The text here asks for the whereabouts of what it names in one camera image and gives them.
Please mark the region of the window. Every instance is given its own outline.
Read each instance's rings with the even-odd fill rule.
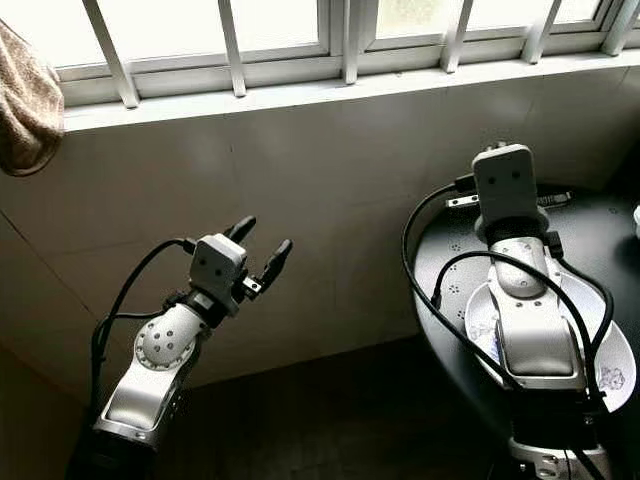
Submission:
[[[57,67],[68,105],[640,45],[638,30],[610,39],[616,19],[640,27],[624,2],[557,1],[20,0],[2,18]]]
[[[377,38],[442,34],[447,30],[451,6],[446,0],[380,0]]]
[[[225,52],[218,5],[211,0],[100,0],[99,5],[125,59]]]
[[[241,51],[318,43],[316,0],[233,0],[231,5]]]
[[[55,67],[105,61],[80,1],[7,2],[2,7],[2,19]]]

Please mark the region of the window sill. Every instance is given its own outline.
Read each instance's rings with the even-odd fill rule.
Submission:
[[[545,57],[537,65],[520,60],[461,65],[456,73],[450,75],[439,68],[369,75],[359,77],[358,82],[351,86],[335,79],[252,88],[246,97],[240,99],[232,92],[224,91],[146,99],[133,110],[126,110],[121,103],[71,107],[65,110],[65,130],[77,132],[637,65],[640,65],[640,49],[629,49],[617,57],[597,52]]]

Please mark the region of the glass pane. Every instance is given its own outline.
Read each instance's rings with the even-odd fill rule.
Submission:
[[[231,0],[240,50],[318,42],[316,0]]]
[[[454,5],[451,0],[379,0],[376,37],[443,33]]]
[[[213,0],[101,0],[118,53],[127,59],[225,52]]]
[[[80,0],[4,1],[2,19],[55,67],[105,61]]]
[[[558,10],[556,23],[593,20],[600,0],[564,0]]]
[[[529,26],[549,6],[547,0],[476,0],[469,17],[469,29]]]

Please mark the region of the white plate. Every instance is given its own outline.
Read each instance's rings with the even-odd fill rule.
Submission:
[[[562,273],[562,289],[575,303],[582,314],[584,322],[589,332],[589,337],[593,339],[598,330],[602,316],[604,315],[604,301],[595,290],[582,280]],[[564,305],[560,306],[560,314],[569,319],[568,321],[577,332],[571,314]],[[500,350],[496,335],[496,322],[498,311],[491,300],[489,285],[480,285],[471,294],[467,302],[464,323],[467,336],[491,358],[500,363]],[[578,343],[582,351],[580,336]],[[498,383],[502,380],[487,365],[480,361],[482,366]],[[600,390],[604,391],[604,403],[610,412],[617,410],[631,397],[636,384],[636,362],[629,342],[622,331],[611,322],[611,327],[604,337],[596,355],[596,376]]]

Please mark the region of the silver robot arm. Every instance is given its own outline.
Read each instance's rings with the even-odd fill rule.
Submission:
[[[490,251],[513,257],[562,286],[560,267],[543,242],[549,222],[536,203],[529,149],[503,145],[483,152],[473,161],[473,174],[481,211],[478,237]],[[593,478],[570,448],[577,438],[584,455],[611,479],[608,456],[589,428],[591,417],[580,412],[587,403],[585,358],[558,296],[521,269],[498,261],[492,262],[487,285],[498,313],[500,363],[524,388],[512,402],[514,437],[509,442],[521,478]]]
[[[247,217],[224,234],[197,242],[190,293],[137,333],[131,365],[90,431],[81,436],[68,479],[144,478],[202,343],[225,317],[235,316],[244,298],[253,300],[270,287],[293,247],[285,240],[262,275],[249,276],[247,252],[238,242],[254,225],[255,218]]]

